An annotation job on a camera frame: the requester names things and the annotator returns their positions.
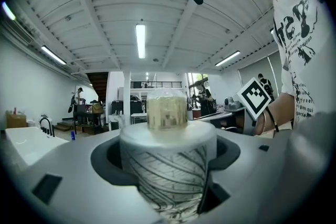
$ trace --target bracelet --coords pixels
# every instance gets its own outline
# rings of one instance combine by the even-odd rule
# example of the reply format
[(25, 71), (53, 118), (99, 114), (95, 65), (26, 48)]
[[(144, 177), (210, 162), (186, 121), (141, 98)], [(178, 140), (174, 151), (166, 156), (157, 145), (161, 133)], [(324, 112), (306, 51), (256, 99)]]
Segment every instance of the bracelet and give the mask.
[(263, 111), (263, 115), (264, 115), (264, 128), (262, 128), (261, 134), (265, 132), (265, 128), (266, 128), (266, 114), (264, 113), (264, 111)]
[(268, 114), (269, 114), (269, 116), (270, 116), (270, 118), (271, 118), (271, 120), (272, 120), (272, 122), (273, 122), (273, 125), (274, 125), (274, 127), (275, 127), (275, 130), (276, 130), (277, 132), (279, 132), (279, 128), (278, 128), (277, 122), (274, 120), (273, 115), (272, 115), (272, 113), (269, 111), (268, 106), (266, 107), (266, 111), (268, 112)]

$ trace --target fluorescent light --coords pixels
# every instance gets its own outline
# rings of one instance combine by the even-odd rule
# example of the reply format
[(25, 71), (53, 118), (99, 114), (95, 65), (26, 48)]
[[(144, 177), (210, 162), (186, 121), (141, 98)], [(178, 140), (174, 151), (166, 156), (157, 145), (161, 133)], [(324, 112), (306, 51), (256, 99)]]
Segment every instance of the fluorescent light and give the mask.
[(48, 53), (51, 57), (53, 57), (56, 61), (58, 61), (59, 63), (61, 63), (62, 65), (65, 65), (66, 63), (61, 60), (60, 58), (58, 58), (53, 52), (51, 52), (46, 46), (42, 47), (42, 50), (44, 50), (46, 53)]
[(144, 25), (136, 25), (136, 41), (138, 44), (138, 53), (139, 58), (145, 58), (145, 26)]
[(232, 58), (236, 57), (238, 54), (240, 54), (239, 50), (236, 51), (234, 54), (231, 54), (230, 56), (226, 57), (224, 60), (220, 61), (219, 63), (217, 63), (216, 66), (219, 67), (220, 65), (224, 64), (228, 60), (231, 60)]
[(7, 14), (7, 16), (11, 19), (11, 20), (15, 20), (15, 16), (12, 13), (12, 11), (9, 9), (9, 7), (7, 6), (6, 2), (2, 2), (2, 8), (4, 9), (5, 13)]

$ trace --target blue bottle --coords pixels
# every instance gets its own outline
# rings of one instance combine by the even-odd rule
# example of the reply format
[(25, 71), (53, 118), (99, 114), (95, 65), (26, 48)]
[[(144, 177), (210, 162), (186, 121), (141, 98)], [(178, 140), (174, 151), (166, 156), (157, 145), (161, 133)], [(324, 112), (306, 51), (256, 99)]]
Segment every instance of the blue bottle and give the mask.
[(73, 140), (73, 141), (76, 140), (74, 131), (71, 131), (71, 140)]

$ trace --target stairs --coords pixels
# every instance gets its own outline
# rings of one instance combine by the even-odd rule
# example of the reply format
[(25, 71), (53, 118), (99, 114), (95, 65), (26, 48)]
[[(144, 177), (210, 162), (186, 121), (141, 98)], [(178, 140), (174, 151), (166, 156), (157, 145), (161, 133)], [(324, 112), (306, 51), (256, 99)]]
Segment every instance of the stairs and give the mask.
[(62, 132), (67, 132), (71, 130), (71, 126), (72, 125), (67, 122), (58, 122), (57, 125), (54, 126), (54, 128)]
[(92, 87), (96, 91), (99, 101), (105, 102), (106, 100), (106, 88), (107, 88), (107, 78), (109, 76), (108, 72), (101, 73), (88, 73), (87, 74)]

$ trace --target railing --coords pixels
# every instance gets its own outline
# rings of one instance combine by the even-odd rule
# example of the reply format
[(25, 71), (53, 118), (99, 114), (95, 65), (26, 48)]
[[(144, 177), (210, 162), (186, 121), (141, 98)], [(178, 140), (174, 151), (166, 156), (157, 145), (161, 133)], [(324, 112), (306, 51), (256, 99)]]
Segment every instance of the railing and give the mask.
[(182, 88), (182, 81), (131, 81), (131, 89)]

